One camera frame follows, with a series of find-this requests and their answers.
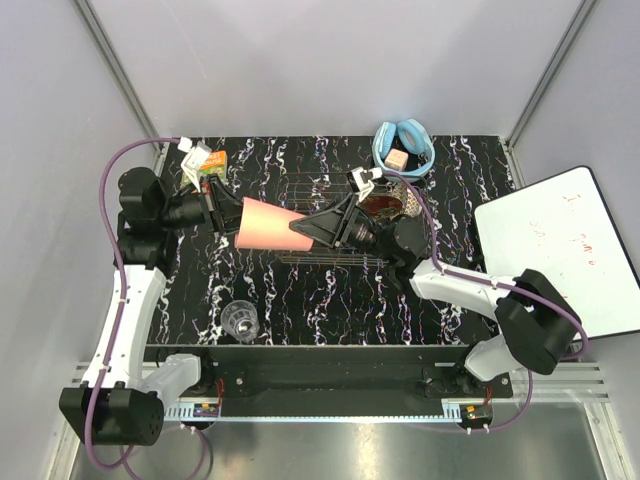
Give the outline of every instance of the pink cube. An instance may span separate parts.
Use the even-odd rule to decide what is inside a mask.
[[[387,155],[387,158],[385,158],[384,164],[387,168],[402,172],[407,166],[408,159],[409,154],[407,152],[402,152],[400,150],[392,148],[389,152],[389,155]]]

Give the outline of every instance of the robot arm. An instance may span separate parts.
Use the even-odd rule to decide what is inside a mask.
[[[329,208],[294,220],[289,227],[330,248],[353,246],[388,262],[388,275],[398,288],[411,288],[420,298],[453,303],[498,322],[502,335],[480,342],[465,357],[463,369],[471,378],[487,382],[522,366],[550,374],[573,340],[576,329],[549,309],[534,305],[512,291],[497,288],[498,279],[483,273],[444,266],[444,271],[464,272],[467,279],[445,275],[425,252],[424,224],[406,216],[380,223],[359,203],[373,190],[381,174],[356,169],[350,174],[354,193]],[[152,445],[160,435],[164,410],[201,377],[200,360],[193,355],[170,356],[162,367],[142,377],[142,356],[155,305],[165,288],[178,240],[176,229],[205,224],[213,235],[229,235],[240,228],[242,202],[217,176],[197,178],[167,196],[162,182],[146,168],[134,168],[119,180],[118,246],[125,264],[129,292],[121,318],[109,370],[98,396],[93,418],[93,442],[103,445]],[[482,278],[480,285],[468,278]],[[574,314],[562,296],[538,272],[499,279],[535,292]],[[102,337],[82,384],[65,388],[60,409],[83,438],[87,403],[120,302],[120,278],[114,277],[111,306]]]

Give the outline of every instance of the blue headphones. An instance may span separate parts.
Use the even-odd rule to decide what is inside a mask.
[[[384,159],[387,158],[387,155],[389,155],[391,151],[391,145],[393,144],[393,138],[396,136],[396,132],[398,133],[398,137],[400,137],[402,145],[404,145],[404,148],[406,148],[409,153],[413,153],[414,155],[425,153],[427,155],[426,165],[410,172],[399,172],[384,164]],[[436,152],[429,138],[429,134],[422,125],[413,119],[405,120],[398,125],[384,122],[373,139],[373,161],[376,166],[382,168],[383,171],[391,170],[402,176],[410,177],[407,179],[410,182],[415,182],[419,177],[424,177],[427,174],[433,165],[435,156]]]

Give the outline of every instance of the clear plastic cup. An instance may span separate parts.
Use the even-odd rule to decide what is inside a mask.
[[[251,302],[234,300],[220,314],[222,329],[239,342],[250,342],[258,336],[258,312]]]

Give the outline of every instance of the black marble surface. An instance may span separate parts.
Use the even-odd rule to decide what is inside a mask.
[[[238,197],[303,212],[318,210],[345,191],[340,172],[371,165],[371,137],[204,140],[213,150],[227,152],[227,179]],[[498,137],[433,140],[436,161],[422,192],[437,222],[441,256],[453,265],[478,268],[473,210],[514,190],[506,157]],[[171,145],[162,172],[173,191],[179,187],[183,155]],[[459,344],[492,333],[477,314],[398,291],[373,259],[307,264],[307,257],[237,250],[232,238],[215,242],[204,227],[185,230],[179,238],[150,345],[236,343],[222,331],[220,312],[238,299],[257,307],[256,344]],[[317,261],[330,252],[315,253]]]

